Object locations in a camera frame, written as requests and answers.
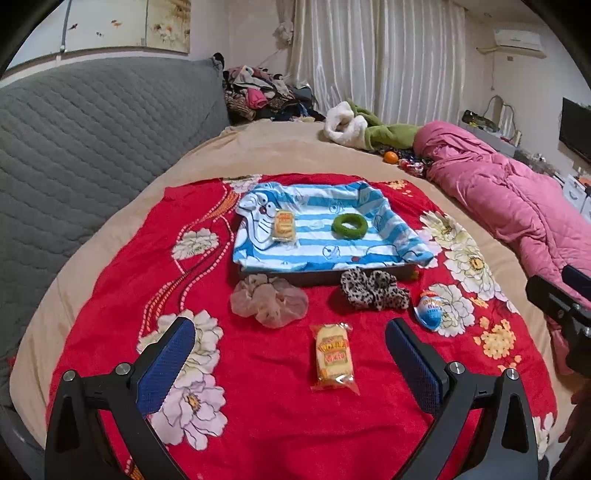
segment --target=gray quilted sofa cover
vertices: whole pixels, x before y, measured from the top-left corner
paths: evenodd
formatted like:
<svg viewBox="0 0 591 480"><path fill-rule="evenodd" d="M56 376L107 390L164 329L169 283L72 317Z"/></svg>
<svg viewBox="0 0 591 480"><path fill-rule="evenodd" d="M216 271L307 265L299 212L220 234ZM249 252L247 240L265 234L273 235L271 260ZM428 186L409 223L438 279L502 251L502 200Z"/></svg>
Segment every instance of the gray quilted sofa cover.
<svg viewBox="0 0 591 480"><path fill-rule="evenodd" d="M71 255L229 125L212 60L83 61L0 89L0 405L7 358Z"/></svg>

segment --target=pile of clothes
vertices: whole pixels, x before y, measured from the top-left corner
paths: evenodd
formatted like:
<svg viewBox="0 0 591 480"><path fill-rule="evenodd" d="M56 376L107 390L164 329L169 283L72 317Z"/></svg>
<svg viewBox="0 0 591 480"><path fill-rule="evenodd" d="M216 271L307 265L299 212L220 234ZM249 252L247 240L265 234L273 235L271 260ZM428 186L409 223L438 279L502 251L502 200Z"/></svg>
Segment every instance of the pile of clothes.
<svg viewBox="0 0 591 480"><path fill-rule="evenodd" d="M234 67L223 72L223 87L230 122L270 118L273 121L324 121L313 109L314 96L310 88L294 88L285 84L279 73L267 69Z"/></svg>

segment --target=packaged bread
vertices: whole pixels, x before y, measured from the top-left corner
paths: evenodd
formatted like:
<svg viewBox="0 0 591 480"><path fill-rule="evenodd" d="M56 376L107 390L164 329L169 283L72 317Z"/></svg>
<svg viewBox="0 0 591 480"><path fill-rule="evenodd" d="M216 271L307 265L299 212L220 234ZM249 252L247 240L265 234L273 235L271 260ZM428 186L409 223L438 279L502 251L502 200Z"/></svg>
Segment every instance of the packaged bread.
<svg viewBox="0 0 591 480"><path fill-rule="evenodd" d="M296 217L288 210L277 210L273 225L273 240L276 242L296 241Z"/></svg>
<svg viewBox="0 0 591 480"><path fill-rule="evenodd" d="M312 325L316 338L316 367L318 382L313 390L324 388L348 387L359 394L359 388L353 376L353 359L349 347L351 330L346 323Z"/></svg>

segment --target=green hair tie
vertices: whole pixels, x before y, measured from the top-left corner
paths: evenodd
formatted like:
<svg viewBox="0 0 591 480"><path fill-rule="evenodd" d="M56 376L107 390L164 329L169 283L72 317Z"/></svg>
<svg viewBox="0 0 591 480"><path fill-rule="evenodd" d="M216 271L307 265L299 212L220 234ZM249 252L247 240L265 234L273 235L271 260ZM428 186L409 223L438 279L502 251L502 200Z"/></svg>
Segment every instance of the green hair tie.
<svg viewBox="0 0 591 480"><path fill-rule="evenodd" d="M345 226L344 223L349 223L356 228ZM332 225L332 231L344 238L358 240L363 238L368 232L368 222L358 213L343 213L335 218Z"/></svg>

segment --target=metal screw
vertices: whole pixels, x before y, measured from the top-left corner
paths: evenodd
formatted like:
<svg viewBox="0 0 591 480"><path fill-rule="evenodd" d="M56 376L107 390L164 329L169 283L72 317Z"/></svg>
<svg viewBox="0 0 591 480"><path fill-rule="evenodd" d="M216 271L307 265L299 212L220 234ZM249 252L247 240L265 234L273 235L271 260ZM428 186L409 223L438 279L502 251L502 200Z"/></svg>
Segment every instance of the metal screw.
<svg viewBox="0 0 591 480"><path fill-rule="evenodd" d="M62 378L64 379L64 382L71 382L72 380L74 380L75 376L76 372L74 372L73 370L68 370L63 374Z"/></svg>
<svg viewBox="0 0 591 480"><path fill-rule="evenodd" d="M507 368L505 370L505 375L512 380L517 380L519 378L519 373L515 368Z"/></svg>
<svg viewBox="0 0 591 480"><path fill-rule="evenodd" d="M460 375L466 371L466 367L464 367L460 362L452 362L449 364L449 370L457 375Z"/></svg>
<svg viewBox="0 0 591 480"><path fill-rule="evenodd" d="M128 363L119 364L115 367L115 373L117 375L127 375L131 370L131 365Z"/></svg>

